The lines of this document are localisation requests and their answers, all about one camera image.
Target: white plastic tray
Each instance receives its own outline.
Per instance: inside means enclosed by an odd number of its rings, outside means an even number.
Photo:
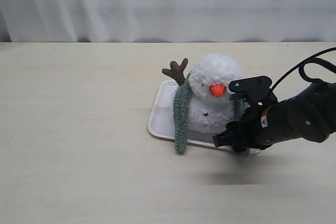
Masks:
[[[172,111],[173,94],[178,87],[174,80],[164,81],[159,88],[153,109],[148,121],[148,130],[156,138],[167,141],[174,141],[174,121]],[[188,132],[188,145],[202,148],[212,148],[219,151],[232,152],[230,147],[223,146],[216,148],[213,144],[211,134],[201,132]],[[260,150],[251,149],[250,155],[259,153]]]

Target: white backdrop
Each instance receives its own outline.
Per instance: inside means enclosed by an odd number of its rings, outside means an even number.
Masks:
[[[11,41],[336,41],[336,0],[0,0]]]

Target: orange carrot nose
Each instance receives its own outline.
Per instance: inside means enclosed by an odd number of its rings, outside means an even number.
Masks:
[[[225,86],[221,84],[210,85],[209,90],[214,96],[221,97],[225,92]]]

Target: beige table surface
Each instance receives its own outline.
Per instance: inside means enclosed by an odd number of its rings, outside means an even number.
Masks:
[[[178,156],[147,130],[171,60],[188,57],[188,71],[226,52],[275,82],[334,46],[0,44],[0,223],[335,223],[336,134],[235,159],[191,146]],[[275,94],[306,86],[296,71]]]

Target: brown antler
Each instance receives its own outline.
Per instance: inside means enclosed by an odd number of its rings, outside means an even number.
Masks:
[[[176,61],[171,61],[170,62],[170,69],[163,68],[162,73],[165,74],[166,76],[169,76],[172,79],[174,79],[177,82],[177,84],[179,86],[181,86],[185,81],[183,71],[186,68],[187,64],[188,64],[188,59],[187,58],[184,58],[182,60],[181,65],[177,64]]]

